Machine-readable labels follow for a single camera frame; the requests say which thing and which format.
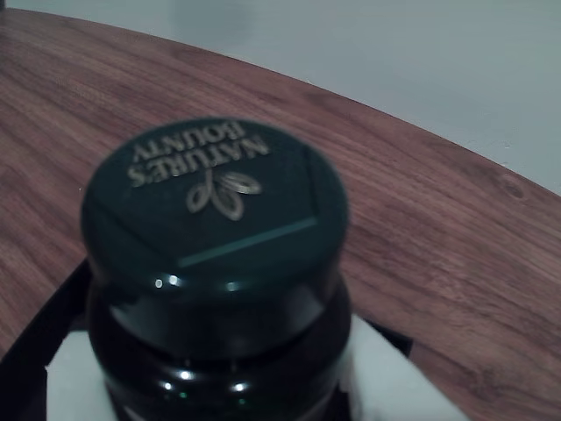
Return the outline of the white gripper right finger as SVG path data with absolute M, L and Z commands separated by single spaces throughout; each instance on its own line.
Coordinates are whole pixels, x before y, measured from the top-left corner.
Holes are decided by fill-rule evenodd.
M 352 317 L 340 377 L 352 420 L 464 420 L 465 414 L 364 319 Z

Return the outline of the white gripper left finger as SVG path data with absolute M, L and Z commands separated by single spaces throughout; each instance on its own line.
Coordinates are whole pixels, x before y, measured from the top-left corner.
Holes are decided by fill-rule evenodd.
M 115 421 L 102 370 L 85 331 L 70 332 L 46 367 L 48 421 Z

